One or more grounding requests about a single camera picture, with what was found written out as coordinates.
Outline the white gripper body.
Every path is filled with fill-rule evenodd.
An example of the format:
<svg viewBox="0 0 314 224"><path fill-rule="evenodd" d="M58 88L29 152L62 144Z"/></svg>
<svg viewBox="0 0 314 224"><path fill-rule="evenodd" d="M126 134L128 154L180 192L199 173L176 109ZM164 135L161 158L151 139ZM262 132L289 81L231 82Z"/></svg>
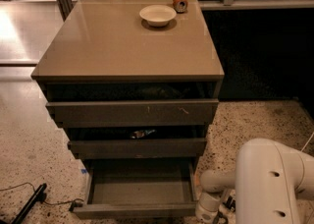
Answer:
<svg viewBox="0 0 314 224"><path fill-rule="evenodd" d="M202 192L195 207L195 216L201 224L229 224L228 217L220 210L221 193Z"/></svg>

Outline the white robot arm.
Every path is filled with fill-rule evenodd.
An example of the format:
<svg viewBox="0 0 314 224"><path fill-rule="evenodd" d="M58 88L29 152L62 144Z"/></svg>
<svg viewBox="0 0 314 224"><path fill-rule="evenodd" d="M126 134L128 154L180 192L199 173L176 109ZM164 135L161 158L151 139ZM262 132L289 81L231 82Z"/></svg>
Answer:
<svg viewBox="0 0 314 224"><path fill-rule="evenodd" d="M207 170L197 219L216 224L219 206L235 191L235 224L301 224L297 201L314 199L314 157L267 139L253 139L238 151L235 170Z"/></svg>

